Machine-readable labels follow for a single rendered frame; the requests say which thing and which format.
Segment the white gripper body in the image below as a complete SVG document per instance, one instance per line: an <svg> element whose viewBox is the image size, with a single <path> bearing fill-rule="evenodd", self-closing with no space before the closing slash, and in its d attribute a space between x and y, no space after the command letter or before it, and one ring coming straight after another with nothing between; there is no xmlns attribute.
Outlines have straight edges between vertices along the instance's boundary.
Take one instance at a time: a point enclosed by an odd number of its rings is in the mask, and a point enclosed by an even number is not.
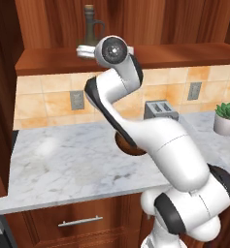
<svg viewBox="0 0 230 248"><path fill-rule="evenodd" d="M134 57L133 47L129 46L127 50L123 50L122 46L105 46L99 53L95 51L94 46L77 47L77 55L85 58L103 58L105 60L123 60L126 55Z"/></svg>

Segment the dark olive bottle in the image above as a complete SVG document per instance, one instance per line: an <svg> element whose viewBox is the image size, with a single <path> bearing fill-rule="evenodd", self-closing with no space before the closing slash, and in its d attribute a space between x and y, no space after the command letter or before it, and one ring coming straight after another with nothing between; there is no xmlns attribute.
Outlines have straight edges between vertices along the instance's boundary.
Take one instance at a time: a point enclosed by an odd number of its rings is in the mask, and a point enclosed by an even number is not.
<svg viewBox="0 0 230 248"><path fill-rule="evenodd" d="M96 46L99 41L103 38L105 32L105 23L102 20L94 18L95 11L92 5L84 6L85 16L85 38L84 43L88 46ZM98 37L95 36L95 25L101 24L102 30Z"/></svg>

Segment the brown mixing bowl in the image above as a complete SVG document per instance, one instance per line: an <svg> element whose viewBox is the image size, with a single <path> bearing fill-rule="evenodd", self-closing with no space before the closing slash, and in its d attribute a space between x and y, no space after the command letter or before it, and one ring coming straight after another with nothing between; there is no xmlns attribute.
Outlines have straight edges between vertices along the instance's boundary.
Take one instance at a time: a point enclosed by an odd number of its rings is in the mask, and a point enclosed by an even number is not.
<svg viewBox="0 0 230 248"><path fill-rule="evenodd" d="M115 142L116 145L119 147L119 149L131 156L142 156L145 155L145 150L137 147L137 146L131 146L123 136L121 136L119 133L115 133Z"/></svg>

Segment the silver toaster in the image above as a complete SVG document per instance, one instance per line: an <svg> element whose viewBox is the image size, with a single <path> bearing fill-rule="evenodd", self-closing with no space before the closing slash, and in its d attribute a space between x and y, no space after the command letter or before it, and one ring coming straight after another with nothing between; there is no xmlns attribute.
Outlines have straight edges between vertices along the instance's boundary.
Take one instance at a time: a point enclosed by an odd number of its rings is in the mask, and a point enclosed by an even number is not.
<svg viewBox="0 0 230 248"><path fill-rule="evenodd" d="M144 119L168 117L179 120L179 113L174 110L167 100L146 101Z"/></svg>

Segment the dark wooden tall panel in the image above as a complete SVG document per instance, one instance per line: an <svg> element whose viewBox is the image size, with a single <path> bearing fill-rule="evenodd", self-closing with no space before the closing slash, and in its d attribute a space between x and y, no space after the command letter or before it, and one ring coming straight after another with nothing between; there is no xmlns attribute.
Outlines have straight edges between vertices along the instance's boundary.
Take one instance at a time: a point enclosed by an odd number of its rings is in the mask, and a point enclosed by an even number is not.
<svg viewBox="0 0 230 248"><path fill-rule="evenodd" d="M16 102L15 65L24 51L15 0L0 0L0 197L8 195Z"/></svg>

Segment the green plant in white pot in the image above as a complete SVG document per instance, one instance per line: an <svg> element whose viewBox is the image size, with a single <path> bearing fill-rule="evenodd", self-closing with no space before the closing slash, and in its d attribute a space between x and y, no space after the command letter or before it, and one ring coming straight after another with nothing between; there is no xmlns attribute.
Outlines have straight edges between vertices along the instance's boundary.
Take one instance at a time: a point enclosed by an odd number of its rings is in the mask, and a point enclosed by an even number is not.
<svg viewBox="0 0 230 248"><path fill-rule="evenodd" d="M230 103L221 103L216 106L214 131L221 136L230 136Z"/></svg>

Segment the wooden drawer front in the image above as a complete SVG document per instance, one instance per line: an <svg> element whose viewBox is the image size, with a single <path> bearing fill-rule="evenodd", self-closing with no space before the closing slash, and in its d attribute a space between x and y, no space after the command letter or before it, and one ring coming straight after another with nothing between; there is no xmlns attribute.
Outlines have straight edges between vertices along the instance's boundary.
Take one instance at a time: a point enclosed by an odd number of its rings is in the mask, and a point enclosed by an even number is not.
<svg viewBox="0 0 230 248"><path fill-rule="evenodd" d="M63 221L103 220L59 228ZM140 194L41 208L24 214L31 237L25 248L138 248Z"/></svg>

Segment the grey wall outlet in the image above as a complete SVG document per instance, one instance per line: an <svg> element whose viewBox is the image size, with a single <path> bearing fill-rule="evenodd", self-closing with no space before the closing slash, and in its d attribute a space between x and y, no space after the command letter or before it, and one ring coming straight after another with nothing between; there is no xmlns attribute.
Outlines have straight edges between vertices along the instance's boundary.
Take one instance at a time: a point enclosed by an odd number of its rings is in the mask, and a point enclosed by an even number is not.
<svg viewBox="0 0 230 248"><path fill-rule="evenodd" d="M71 100L71 107L72 110L76 109L84 109L84 98L83 98L83 91L71 91L70 92L70 100Z"/></svg>
<svg viewBox="0 0 230 248"><path fill-rule="evenodd" d="M191 82L189 91L188 91L188 101L197 100L199 97L199 93L201 90L202 83L201 82Z"/></svg>

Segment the open wooden wall cabinet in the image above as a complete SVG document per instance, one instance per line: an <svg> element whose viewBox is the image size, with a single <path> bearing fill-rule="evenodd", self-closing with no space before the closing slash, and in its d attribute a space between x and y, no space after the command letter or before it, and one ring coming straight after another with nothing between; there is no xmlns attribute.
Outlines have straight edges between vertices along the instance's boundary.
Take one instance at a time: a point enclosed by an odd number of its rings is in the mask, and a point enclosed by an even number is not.
<svg viewBox="0 0 230 248"><path fill-rule="evenodd" d="M84 39L83 7L94 7L106 36L135 48L147 69L230 61L230 0L16 0L24 52L20 76L98 72L77 56Z"/></svg>

